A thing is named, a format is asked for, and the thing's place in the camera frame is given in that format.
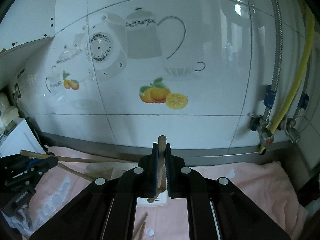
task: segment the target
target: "yellow hose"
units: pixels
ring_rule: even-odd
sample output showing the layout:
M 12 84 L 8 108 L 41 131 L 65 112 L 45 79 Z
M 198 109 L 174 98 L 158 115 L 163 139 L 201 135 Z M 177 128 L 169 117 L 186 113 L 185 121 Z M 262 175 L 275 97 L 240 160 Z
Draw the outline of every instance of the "yellow hose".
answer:
M 280 112 L 275 117 L 274 121 L 272 122 L 270 126 L 270 131 L 274 134 L 276 131 L 276 128 L 278 127 L 279 123 L 283 119 L 284 115 L 288 112 L 289 107 L 294 99 L 295 94 L 297 93 L 300 83 L 302 81 L 302 78 L 306 72 L 307 69 L 307 63 L 308 59 L 311 53 L 311 48 L 313 45 L 313 37 L 314 37 L 314 29 L 315 29 L 315 19 L 313 17 L 313 14 L 310 10 L 310 8 L 307 6 L 307 37 L 306 37 L 306 43 L 303 49 L 302 58 L 300 61 L 299 69 L 297 73 L 294 76 L 294 81 L 292 83 L 292 86 L 290 88 L 290 91 L 287 95 L 287 98 L 284 102 L 284 105 L 282 106 Z M 263 152 L 265 147 L 260 147 L 260 153 Z

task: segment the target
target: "green leaf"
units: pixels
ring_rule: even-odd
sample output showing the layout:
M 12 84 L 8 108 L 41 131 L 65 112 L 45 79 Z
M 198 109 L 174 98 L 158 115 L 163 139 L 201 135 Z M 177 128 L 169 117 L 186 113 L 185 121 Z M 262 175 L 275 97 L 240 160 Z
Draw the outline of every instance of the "green leaf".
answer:
M 154 83 L 153 87 L 155 87 L 155 88 L 166 88 L 166 86 L 164 84 L 162 84 L 162 83 Z
M 75 79 L 71 79 L 70 81 L 73 82 L 76 85 L 79 85 L 79 82 L 77 80 L 75 80 Z
M 149 88 L 151 88 L 151 87 L 150 87 L 150 86 L 140 87 L 139 93 L 140 93 L 140 94 L 144 94 Z
M 155 83 L 161 83 L 163 81 L 163 78 L 162 77 L 158 77 L 158 78 L 156 78 L 155 80 L 154 80 L 154 84 Z
M 63 71 L 62 73 L 63 80 L 65 80 L 68 76 L 70 76 L 70 73 Z

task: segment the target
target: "fruit decal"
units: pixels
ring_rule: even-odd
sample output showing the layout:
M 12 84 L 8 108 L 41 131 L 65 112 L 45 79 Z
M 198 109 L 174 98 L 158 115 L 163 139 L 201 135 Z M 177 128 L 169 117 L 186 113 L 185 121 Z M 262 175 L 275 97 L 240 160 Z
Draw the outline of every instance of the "fruit decal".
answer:
M 171 93 L 163 83 L 163 78 L 159 77 L 150 83 L 149 86 L 142 86 L 139 90 L 140 99 L 145 103 L 165 103 L 171 109 L 182 109 L 188 103 L 188 98 L 179 93 Z
M 79 82 L 75 79 L 66 79 L 68 76 L 70 76 L 70 73 L 63 71 L 62 77 L 63 77 L 63 85 L 66 89 L 72 88 L 73 90 L 78 90 L 80 85 Z

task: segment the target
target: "blue label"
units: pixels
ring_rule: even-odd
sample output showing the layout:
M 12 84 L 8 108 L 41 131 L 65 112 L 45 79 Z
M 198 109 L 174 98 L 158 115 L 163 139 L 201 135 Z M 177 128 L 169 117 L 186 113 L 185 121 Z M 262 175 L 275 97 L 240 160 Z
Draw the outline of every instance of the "blue label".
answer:
M 308 103 L 309 103 L 309 96 L 308 94 L 302 92 L 301 93 L 301 97 L 300 97 L 300 100 L 299 100 L 299 103 L 298 103 L 298 106 L 303 108 L 304 110 L 307 109 L 307 106 L 308 106 Z
M 267 86 L 266 96 L 264 98 L 263 104 L 267 108 L 272 109 L 275 99 L 276 99 L 276 91 L 273 91 L 271 89 L 271 86 Z

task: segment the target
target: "silver screw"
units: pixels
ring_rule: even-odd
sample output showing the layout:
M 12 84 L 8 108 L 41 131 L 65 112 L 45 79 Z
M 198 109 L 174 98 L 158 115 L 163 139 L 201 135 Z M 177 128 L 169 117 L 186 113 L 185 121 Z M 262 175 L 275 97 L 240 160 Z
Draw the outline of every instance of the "silver screw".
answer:
M 229 183 L 229 180 L 225 177 L 220 178 L 218 181 L 221 185 L 227 185 Z
M 135 174 L 141 174 L 141 173 L 143 173 L 143 168 L 137 167 L 137 168 L 135 168 L 135 169 L 133 170 L 133 172 L 134 172 Z
M 183 167 L 183 168 L 181 168 L 181 172 L 184 173 L 184 174 L 188 174 L 188 173 L 191 172 L 191 169 L 188 168 L 188 167 Z
M 98 186 L 103 185 L 106 182 L 106 180 L 104 178 L 97 178 L 95 180 L 95 184 L 97 184 Z

